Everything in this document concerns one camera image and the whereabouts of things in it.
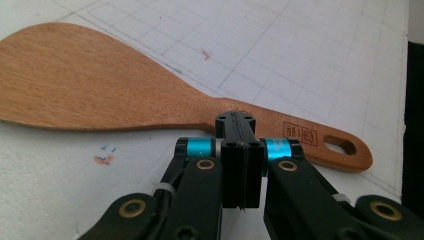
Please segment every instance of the spatula head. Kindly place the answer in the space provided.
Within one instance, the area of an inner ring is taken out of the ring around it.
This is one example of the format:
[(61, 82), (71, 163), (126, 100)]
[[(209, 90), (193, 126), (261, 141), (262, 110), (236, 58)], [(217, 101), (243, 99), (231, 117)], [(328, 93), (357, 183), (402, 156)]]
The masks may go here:
[[(48, 23), (18, 31), (0, 42), (0, 62), (6, 121), (73, 130), (206, 124), (208, 96), (85, 27)], [(213, 125), (213, 116), (208, 122)]]

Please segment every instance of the hanging hole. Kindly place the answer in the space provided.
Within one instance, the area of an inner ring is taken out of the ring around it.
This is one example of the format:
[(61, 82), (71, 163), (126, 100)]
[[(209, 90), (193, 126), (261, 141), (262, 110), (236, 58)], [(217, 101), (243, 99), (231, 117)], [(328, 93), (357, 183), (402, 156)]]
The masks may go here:
[(356, 147), (353, 143), (346, 139), (341, 139), (335, 136), (324, 136), (325, 146), (338, 153), (346, 155), (354, 155), (356, 153)]

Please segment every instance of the wooden rice paddle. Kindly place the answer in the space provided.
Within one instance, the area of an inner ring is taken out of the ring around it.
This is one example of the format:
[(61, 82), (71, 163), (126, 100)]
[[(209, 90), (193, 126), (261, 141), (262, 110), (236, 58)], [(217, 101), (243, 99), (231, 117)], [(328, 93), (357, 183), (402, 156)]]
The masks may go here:
[(298, 138), (314, 163), (351, 172), (372, 164), (368, 147), (349, 133), (211, 98), (142, 53), (85, 27), (41, 24), (0, 42), (0, 119), (6, 121), (66, 130), (190, 128), (214, 134), (215, 116), (233, 110), (256, 118), (257, 137)]

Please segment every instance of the black cable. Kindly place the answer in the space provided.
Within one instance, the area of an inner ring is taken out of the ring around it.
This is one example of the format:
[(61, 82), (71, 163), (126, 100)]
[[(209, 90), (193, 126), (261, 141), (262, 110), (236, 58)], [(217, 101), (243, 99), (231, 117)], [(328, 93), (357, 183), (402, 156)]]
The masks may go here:
[[(177, 171), (169, 180), (169, 184), (171, 184), (175, 189), (178, 189), (178, 184), (180, 177), (183, 175), (184, 169), (181, 169)], [(156, 240), (158, 239), (160, 232), (162, 230), (162, 227), (165, 223), (166, 217), (168, 215), (169, 209), (171, 208), (172, 204), (172, 194), (169, 191), (166, 191), (164, 189), (158, 189), (154, 192), (153, 197), (157, 199), (158, 202), (158, 210), (159, 213), (157, 224), (153, 227), (153, 229), (150, 231), (150, 234), (147, 238), (147, 240)]]

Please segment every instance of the small debris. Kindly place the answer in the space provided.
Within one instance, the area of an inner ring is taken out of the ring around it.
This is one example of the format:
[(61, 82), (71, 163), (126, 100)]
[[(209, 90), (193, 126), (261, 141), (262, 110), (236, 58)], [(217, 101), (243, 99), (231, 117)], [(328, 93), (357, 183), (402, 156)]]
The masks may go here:
[(113, 155), (109, 155), (107, 157), (99, 157), (95, 156), (94, 161), (100, 165), (110, 165), (115, 157)]
[(205, 61), (208, 61), (212, 58), (211, 54), (206, 50), (202, 50), (202, 54), (205, 56)]

